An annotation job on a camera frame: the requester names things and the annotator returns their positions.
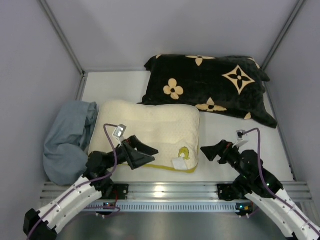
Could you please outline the cream yellow foam pillow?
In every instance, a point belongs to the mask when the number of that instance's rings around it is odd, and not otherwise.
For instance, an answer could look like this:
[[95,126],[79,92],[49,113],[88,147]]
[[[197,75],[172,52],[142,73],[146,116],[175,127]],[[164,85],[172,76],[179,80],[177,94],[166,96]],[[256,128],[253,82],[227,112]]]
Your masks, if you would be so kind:
[[185,104],[142,105],[124,100],[107,101],[99,107],[88,151],[112,151],[115,126],[124,125],[124,138],[136,136],[158,150],[150,168],[193,173],[199,163],[200,112]]

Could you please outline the beige green blue pillowcase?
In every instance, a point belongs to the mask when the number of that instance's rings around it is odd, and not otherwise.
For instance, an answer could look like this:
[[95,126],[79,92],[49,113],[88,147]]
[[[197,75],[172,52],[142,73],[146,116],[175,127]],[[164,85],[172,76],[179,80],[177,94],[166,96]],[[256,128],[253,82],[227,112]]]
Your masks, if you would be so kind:
[[44,141],[43,167],[51,182],[72,185],[86,171],[97,117],[96,102],[70,101],[61,107]]

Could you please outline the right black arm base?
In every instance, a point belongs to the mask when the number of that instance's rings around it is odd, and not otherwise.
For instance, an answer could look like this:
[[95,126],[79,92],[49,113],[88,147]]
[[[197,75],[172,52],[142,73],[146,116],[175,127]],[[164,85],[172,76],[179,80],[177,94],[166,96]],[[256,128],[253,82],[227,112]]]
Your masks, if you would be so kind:
[[227,202],[246,199],[243,189],[230,183],[218,184],[217,192],[218,198]]

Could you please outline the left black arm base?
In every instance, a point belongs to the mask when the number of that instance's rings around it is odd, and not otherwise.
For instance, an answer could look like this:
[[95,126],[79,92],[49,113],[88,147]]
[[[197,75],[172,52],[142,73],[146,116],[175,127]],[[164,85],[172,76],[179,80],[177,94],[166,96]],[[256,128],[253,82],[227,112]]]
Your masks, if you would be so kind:
[[127,200],[128,193],[129,193],[129,184],[116,183],[112,187],[112,190],[106,199],[107,200]]

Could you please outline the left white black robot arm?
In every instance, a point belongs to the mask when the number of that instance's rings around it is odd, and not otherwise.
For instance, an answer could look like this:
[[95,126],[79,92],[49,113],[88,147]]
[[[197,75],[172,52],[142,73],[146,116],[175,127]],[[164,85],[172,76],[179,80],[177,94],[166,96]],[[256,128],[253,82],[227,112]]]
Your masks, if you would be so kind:
[[29,240],[55,240],[64,227],[91,203],[108,197],[114,187],[111,179],[118,165],[132,170],[155,161],[159,151],[142,143],[135,135],[123,140],[109,153],[93,151],[86,171],[79,179],[44,207],[30,209],[24,217],[23,232]]

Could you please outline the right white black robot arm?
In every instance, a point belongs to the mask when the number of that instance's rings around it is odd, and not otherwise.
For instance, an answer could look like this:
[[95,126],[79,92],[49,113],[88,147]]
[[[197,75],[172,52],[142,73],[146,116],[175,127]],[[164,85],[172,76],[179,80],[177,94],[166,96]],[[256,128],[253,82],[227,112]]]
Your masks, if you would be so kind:
[[232,142],[222,140],[201,151],[212,162],[229,164],[238,177],[232,183],[218,184],[218,197],[224,201],[247,199],[261,209],[278,226],[288,240],[318,240],[320,227],[294,203],[284,185],[263,167],[254,150],[239,151]]

